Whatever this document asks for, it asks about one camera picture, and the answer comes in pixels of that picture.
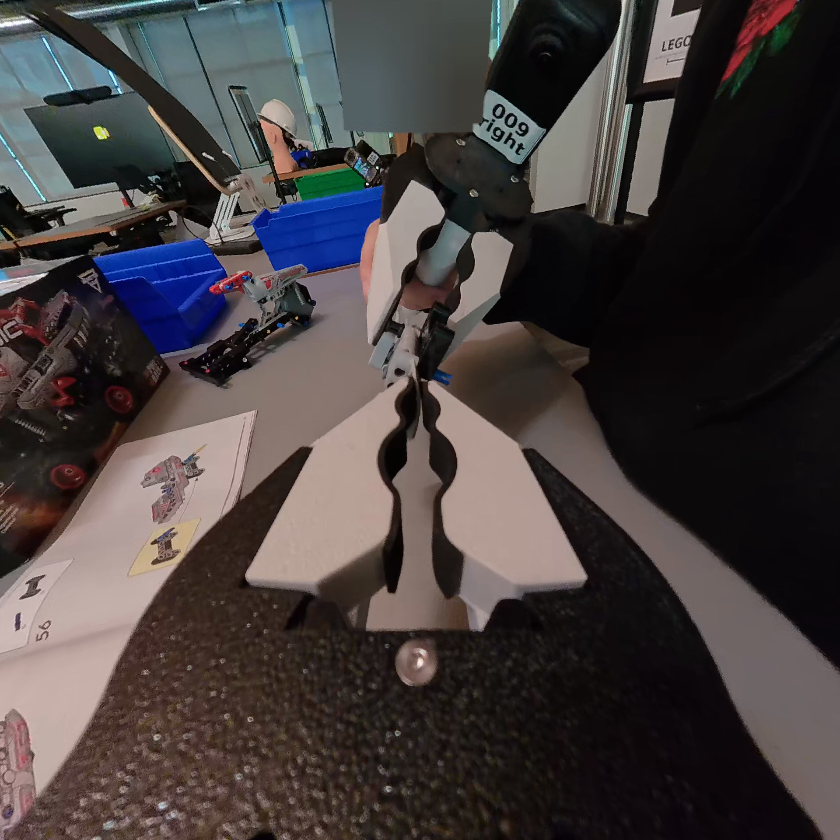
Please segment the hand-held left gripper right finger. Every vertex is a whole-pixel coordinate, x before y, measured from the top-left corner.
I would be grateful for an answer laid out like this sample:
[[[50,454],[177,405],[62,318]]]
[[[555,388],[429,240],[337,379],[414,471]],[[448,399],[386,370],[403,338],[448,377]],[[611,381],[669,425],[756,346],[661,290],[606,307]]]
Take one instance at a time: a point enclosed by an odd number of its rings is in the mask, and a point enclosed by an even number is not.
[[[435,383],[423,387],[437,586],[480,632],[501,602],[581,588],[587,573],[519,444]]]

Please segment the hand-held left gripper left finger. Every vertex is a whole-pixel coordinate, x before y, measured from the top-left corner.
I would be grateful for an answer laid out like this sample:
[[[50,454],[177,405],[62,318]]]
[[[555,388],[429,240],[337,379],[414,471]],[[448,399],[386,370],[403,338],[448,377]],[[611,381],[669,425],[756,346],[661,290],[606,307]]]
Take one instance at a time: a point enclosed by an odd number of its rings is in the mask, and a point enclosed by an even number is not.
[[[418,408],[417,380],[402,378],[301,451],[249,585],[315,595],[344,613],[381,589],[396,592],[404,540],[393,480]]]

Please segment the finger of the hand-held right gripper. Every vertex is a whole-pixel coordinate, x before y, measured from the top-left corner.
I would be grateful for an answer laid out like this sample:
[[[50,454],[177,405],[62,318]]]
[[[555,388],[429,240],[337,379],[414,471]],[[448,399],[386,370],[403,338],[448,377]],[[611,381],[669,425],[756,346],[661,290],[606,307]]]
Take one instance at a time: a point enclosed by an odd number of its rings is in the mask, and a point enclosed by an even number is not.
[[[449,276],[449,221],[436,194],[411,181],[374,243],[366,304],[367,340],[372,347],[387,330],[412,279],[441,288]]]
[[[501,296],[513,245],[498,233],[476,233],[471,239],[471,252],[475,258],[474,269],[458,286],[459,303],[448,319],[453,330],[445,357],[449,357],[471,331],[487,315]]]

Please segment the small toy brick assembly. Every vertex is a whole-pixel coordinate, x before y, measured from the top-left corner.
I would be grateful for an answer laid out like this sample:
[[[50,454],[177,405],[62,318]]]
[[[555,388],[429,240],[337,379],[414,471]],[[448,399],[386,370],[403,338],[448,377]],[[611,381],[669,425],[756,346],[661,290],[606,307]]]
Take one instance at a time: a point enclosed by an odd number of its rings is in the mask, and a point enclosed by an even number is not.
[[[375,342],[369,366],[381,373],[385,387],[401,380],[411,383],[412,396],[406,437],[414,437],[422,413],[422,384],[450,383],[451,375],[439,373],[455,331],[448,326],[451,311],[441,303],[428,310],[410,310],[395,305],[380,338]]]

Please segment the person's right forearm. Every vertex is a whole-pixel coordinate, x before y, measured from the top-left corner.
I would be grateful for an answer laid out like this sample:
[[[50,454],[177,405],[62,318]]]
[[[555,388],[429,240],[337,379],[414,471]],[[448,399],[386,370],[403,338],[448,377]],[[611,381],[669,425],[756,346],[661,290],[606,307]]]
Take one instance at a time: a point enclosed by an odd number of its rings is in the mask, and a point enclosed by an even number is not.
[[[512,251],[486,324],[528,322],[590,348],[646,245],[648,218],[603,224],[581,212],[531,213],[498,232]]]

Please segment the black phone-like device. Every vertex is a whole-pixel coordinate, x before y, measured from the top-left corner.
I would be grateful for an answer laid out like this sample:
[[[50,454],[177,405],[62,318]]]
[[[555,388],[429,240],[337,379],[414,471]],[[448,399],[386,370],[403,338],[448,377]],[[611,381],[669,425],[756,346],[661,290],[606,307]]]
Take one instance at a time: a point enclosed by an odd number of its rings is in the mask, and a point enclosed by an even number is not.
[[[364,141],[348,148],[344,155],[344,163],[362,178],[367,187],[381,183],[381,162],[382,157]]]

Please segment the blue plastic bin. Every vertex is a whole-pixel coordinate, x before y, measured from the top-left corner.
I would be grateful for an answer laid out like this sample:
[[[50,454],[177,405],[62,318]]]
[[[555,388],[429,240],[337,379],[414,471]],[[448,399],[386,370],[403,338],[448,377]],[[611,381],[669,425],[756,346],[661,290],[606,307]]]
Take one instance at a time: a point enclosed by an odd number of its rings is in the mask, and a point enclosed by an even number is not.
[[[365,231],[382,210],[382,187],[263,210],[252,221],[274,270],[303,265],[309,273],[360,262]]]
[[[210,287],[226,271],[202,239],[95,258],[99,269],[159,354],[203,343],[228,308]]]

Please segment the toy brick vehicle chassis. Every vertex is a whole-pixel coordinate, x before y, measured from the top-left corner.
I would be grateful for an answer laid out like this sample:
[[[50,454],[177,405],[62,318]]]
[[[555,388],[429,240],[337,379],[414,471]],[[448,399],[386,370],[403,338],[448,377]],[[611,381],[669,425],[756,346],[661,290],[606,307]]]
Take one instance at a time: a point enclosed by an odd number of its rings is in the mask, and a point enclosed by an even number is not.
[[[308,274],[303,264],[256,276],[242,270],[208,287],[216,296],[244,294],[259,308],[259,317],[242,322],[238,330],[210,344],[197,357],[181,361],[182,371],[193,377],[225,386],[236,373],[252,367],[249,354],[256,346],[288,324],[306,328],[316,302],[300,282]]]

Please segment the person's black printed sweatshirt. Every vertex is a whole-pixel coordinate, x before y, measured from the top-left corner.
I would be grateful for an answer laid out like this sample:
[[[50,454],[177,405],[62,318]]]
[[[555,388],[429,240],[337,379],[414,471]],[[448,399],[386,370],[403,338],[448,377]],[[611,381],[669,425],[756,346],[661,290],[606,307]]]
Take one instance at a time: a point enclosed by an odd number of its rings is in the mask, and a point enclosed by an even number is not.
[[[835,666],[838,6],[704,4],[581,377],[627,477]]]

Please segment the brown wooden table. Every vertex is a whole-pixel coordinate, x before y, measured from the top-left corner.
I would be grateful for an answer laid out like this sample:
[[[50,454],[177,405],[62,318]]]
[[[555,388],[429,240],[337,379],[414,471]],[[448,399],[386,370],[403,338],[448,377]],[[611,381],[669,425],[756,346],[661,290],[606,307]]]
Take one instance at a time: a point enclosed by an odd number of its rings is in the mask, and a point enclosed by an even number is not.
[[[94,245],[106,243],[117,251],[162,245],[161,231],[172,222],[171,213],[180,213],[187,201],[153,203],[53,227],[15,241],[3,241],[2,257],[58,259],[88,254]]]

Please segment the dark toy set box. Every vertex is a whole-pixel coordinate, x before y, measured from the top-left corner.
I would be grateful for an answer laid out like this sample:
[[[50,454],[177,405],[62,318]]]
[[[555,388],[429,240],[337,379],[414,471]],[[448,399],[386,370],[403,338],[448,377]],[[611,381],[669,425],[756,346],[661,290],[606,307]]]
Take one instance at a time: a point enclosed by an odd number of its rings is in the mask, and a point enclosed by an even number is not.
[[[35,555],[168,374],[92,257],[2,294],[1,574]]]

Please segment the black office chair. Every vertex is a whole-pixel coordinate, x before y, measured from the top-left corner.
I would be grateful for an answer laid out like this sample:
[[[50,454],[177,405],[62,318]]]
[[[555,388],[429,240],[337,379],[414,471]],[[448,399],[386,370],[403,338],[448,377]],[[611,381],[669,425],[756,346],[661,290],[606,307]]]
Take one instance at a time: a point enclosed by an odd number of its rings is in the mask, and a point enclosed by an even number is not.
[[[22,238],[65,226],[65,216],[74,213],[73,206],[43,206],[28,210],[6,185],[1,185],[1,229],[8,239]]]

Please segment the aluminium frame post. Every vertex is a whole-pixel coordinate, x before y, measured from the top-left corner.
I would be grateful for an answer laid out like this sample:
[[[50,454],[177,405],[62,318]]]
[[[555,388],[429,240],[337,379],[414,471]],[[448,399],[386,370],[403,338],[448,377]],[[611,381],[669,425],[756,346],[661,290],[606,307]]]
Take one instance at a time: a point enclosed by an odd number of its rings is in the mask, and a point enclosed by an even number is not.
[[[627,142],[628,71],[634,51],[641,2],[622,1],[618,30],[607,52],[602,104],[595,141],[591,187],[586,212],[597,222],[611,224]]]

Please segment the framed white wall poster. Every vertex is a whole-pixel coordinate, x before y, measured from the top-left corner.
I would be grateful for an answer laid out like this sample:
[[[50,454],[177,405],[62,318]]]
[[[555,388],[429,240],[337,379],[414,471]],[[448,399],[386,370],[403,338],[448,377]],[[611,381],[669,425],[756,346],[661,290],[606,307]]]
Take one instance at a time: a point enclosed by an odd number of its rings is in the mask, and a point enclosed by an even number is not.
[[[686,63],[701,1],[639,1],[626,76],[626,102],[672,98]]]

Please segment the black wall screen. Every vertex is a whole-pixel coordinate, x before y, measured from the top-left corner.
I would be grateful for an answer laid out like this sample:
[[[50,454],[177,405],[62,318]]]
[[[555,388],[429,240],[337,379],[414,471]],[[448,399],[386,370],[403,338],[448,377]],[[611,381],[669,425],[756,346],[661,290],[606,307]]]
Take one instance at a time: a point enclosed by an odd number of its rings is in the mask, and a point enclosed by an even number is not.
[[[128,191],[175,167],[159,124],[135,91],[24,112],[76,188],[114,183]]]

